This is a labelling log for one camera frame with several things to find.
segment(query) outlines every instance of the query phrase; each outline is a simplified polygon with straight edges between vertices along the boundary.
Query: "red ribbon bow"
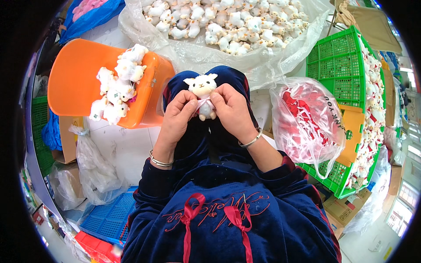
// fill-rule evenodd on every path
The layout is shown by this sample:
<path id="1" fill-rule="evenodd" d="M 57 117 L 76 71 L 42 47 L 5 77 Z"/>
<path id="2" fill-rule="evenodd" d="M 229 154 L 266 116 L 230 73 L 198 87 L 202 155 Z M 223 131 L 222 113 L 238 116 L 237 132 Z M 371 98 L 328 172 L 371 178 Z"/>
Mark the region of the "red ribbon bow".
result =
<path id="1" fill-rule="evenodd" d="M 242 243 L 245 247 L 245 259 L 247 263 L 253 263 L 253 257 L 251 255 L 251 247 L 250 247 L 250 240 L 248 239 L 247 232 L 251 229 L 251 219 L 250 213 L 248 212 L 247 205 L 244 204 L 244 213 L 248 221 L 250 222 L 250 227 L 245 227 L 242 225 L 241 214 L 237 208 L 237 206 L 226 206 L 224 207 L 224 212 L 226 217 L 231 221 L 231 223 L 238 227 L 241 230 L 242 235 Z"/>
<path id="2" fill-rule="evenodd" d="M 189 205 L 189 201 L 191 198 L 195 198 L 199 201 L 199 205 L 192 209 Z M 184 215 L 180 218 L 180 221 L 186 225 L 186 235 L 184 236 L 184 254 L 183 254 L 183 262 L 188 263 L 190 258 L 190 242 L 192 239 L 192 234 L 190 232 L 190 222 L 195 218 L 200 209 L 202 209 L 203 204 L 205 203 L 205 196 L 203 194 L 195 193 L 192 194 L 184 204 Z"/>

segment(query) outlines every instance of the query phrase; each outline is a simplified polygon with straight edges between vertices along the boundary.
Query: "blue plastic crate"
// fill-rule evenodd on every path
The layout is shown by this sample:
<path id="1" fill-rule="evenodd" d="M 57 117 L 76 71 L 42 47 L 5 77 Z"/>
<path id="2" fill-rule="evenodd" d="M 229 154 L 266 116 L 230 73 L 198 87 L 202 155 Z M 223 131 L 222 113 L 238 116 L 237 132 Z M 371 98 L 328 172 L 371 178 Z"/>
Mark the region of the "blue plastic crate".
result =
<path id="1" fill-rule="evenodd" d="M 94 236 L 111 244 L 119 243 L 120 236 L 123 244 L 126 243 L 128 229 L 124 229 L 127 218 L 135 210 L 133 192 L 137 186 L 130 187 L 124 193 L 114 199 L 111 204 L 97 205 L 80 225 L 80 229 L 91 236 Z"/>

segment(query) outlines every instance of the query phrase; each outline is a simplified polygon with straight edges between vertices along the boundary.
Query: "beige cloth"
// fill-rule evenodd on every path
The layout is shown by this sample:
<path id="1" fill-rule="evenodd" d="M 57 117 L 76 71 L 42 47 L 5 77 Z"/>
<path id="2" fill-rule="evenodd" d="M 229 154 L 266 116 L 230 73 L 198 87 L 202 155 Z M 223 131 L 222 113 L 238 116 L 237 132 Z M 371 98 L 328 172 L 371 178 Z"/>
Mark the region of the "beige cloth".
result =
<path id="1" fill-rule="evenodd" d="M 330 3 L 335 6 L 338 12 L 340 12 L 340 4 L 343 2 L 344 0 L 330 0 Z M 402 48 L 393 35 L 387 22 L 387 16 L 383 11 L 353 5 L 348 5 L 346 9 L 358 23 L 359 31 L 372 49 L 390 51 L 396 54 L 402 53 Z"/>

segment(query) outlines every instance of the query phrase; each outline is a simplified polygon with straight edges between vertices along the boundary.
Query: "silver bangle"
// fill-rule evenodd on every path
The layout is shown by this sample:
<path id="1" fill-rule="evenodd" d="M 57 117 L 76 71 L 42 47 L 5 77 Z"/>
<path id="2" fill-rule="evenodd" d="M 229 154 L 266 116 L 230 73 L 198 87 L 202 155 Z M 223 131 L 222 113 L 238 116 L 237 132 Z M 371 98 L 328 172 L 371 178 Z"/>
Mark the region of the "silver bangle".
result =
<path id="1" fill-rule="evenodd" d="M 256 138 L 254 138 L 251 142 L 249 142 L 248 144 L 242 144 L 240 141 L 238 141 L 238 145 L 241 147 L 241 148 L 247 148 L 247 147 L 249 147 L 250 145 L 252 145 L 255 141 L 257 141 L 259 138 L 260 138 L 260 136 L 262 135 L 262 128 L 260 128 L 260 127 L 258 127 L 257 128 L 257 130 L 259 131 L 259 134 L 256 136 Z"/>
<path id="2" fill-rule="evenodd" d="M 165 162 L 160 162 L 160 161 L 158 161 L 158 160 L 155 160 L 155 158 L 152 156 L 152 151 L 153 151 L 154 149 L 152 149 L 152 150 L 150 150 L 149 151 L 149 157 L 151 157 L 151 161 L 154 163 L 154 164 L 156 164 L 156 165 L 158 165 L 158 166 L 162 166 L 162 167 L 169 167 L 169 166 L 172 166 L 173 165 L 173 163 L 174 163 L 174 160 L 172 161 L 172 162 L 170 162 L 170 163 L 165 163 Z"/>

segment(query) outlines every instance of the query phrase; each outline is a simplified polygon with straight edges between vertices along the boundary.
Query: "plush toy foot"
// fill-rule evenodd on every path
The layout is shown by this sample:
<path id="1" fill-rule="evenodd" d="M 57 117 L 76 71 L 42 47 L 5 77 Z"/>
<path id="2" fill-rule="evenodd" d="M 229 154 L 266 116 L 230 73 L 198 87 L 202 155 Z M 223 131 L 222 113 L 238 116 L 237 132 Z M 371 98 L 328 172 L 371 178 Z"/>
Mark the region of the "plush toy foot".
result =
<path id="1" fill-rule="evenodd" d="M 216 118 L 216 112 L 211 112 L 210 116 L 210 118 L 214 120 Z"/>

